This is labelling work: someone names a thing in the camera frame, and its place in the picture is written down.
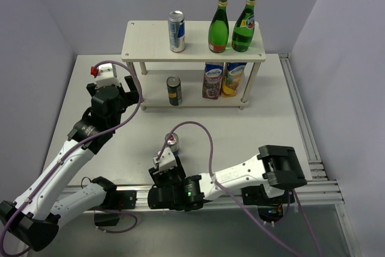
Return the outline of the small red-top silver can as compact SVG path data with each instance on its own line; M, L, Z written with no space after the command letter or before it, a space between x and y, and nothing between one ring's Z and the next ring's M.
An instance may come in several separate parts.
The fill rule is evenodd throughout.
M165 140L167 141L167 147L169 147L174 156L179 155L179 137L174 132L172 134L167 134L165 136Z

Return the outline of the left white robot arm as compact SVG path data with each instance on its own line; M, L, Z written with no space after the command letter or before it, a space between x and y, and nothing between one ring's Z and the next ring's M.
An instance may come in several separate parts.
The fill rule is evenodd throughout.
M1 222L9 232L35 252L46 248L69 221L89 209L117 206L117 187L97 177L83 189L59 200L77 172L89 162L124 125L127 107L140 106L141 86L136 76L127 76L129 91L116 77L96 77L87 85L91 105L69 132L58 155L38 179L16 200L1 202Z

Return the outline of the green bottle with red label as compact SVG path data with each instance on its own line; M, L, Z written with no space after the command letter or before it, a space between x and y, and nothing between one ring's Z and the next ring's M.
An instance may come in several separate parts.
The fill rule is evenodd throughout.
M229 24L227 20L227 0L218 0L217 10L213 16L208 32L210 51L221 53L226 49L229 39Z

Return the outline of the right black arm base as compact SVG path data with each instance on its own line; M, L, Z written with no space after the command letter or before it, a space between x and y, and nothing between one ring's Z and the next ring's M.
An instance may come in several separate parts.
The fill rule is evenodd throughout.
M282 221L294 203L292 191L285 190L281 196L269 198L262 185L241 189L242 201L245 206L256 206L257 213L264 224L271 226Z

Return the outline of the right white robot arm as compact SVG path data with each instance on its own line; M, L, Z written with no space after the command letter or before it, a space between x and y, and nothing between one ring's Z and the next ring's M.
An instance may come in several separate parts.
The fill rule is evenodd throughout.
M187 176L181 161L166 149L149 169L154 185L147 195L150 209L193 211L212 202L226 191L257 191L253 205L270 205L288 191L307 184L293 147L265 145L247 161L213 174Z

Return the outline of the blue silver energy drink can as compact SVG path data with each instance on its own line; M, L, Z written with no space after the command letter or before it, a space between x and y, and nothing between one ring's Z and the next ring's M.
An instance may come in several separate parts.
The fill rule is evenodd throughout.
M168 16L170 49L182 52L185 49L185 17L182 11L171 11Z

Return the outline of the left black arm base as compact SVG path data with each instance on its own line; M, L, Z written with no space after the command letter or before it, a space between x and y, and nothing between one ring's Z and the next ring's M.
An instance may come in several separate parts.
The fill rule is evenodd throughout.
M130 215L134 218L134 224L128 229L123 229L120 231L112 231L107 229L107 227L116 226L120 220L121 213L124 209L134 209L137 201L137 191L135 190L118 190L117 186L107 180L104 177L97 177L90 179L89 177L83 177L81 180L81 188L83 186L83 181L88 179L91 183L100 185L106 191L106 198L103 203L97 207L97 209L102 209L102 213L94 213L94 225L96 229L109 233L117 234L127 232L133 229L138 223L138 219L134 215Z

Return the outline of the green bottle with yellow label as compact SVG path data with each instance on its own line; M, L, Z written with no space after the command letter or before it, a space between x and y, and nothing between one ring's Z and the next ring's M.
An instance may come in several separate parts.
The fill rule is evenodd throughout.
M238 17L232 34L232 48L237 52L248 50L254 35L254 7L256 0L246 0L245 7Z

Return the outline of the black can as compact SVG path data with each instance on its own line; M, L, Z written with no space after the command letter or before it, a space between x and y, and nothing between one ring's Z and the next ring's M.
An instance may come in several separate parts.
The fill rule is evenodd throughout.
M179 106L182 103L181 82L178 76L169 76L166 81L168 100L172 106Z

